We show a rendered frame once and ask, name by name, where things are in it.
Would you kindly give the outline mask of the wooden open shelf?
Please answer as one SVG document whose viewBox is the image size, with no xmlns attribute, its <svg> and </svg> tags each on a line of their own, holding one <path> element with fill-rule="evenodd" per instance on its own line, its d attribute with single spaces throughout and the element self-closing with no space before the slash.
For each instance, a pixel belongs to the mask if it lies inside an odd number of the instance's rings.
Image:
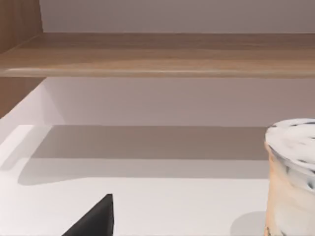
<svg viewBox="0 0 315 236">
<path fill-rule="evenodd" d="M 0 0 L 0 76 L 315 80 L 315 0 Z"/>
</svg>

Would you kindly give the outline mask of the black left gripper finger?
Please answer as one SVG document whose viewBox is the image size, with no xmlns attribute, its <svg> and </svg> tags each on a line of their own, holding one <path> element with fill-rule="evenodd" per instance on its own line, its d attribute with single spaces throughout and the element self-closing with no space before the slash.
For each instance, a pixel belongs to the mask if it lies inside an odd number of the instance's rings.
<svg viewBox="0 0 315 236">
<path fill-rule="evenodd" d="M 113 236 L 113 194 L 106 194 L 62 236 Z"/>
</svg>

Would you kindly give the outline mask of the white and peach cup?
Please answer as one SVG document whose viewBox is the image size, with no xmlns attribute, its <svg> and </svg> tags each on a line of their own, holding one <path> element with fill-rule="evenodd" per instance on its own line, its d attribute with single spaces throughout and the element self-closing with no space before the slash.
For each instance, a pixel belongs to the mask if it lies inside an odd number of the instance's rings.
<svg viewBox="0 0 315 236">
<path fill-rule="evenodd" d="M 269 155 L 264 236 L 315 236 L 315 118 L 272 124 L 264 144 Z"/>
</svg>

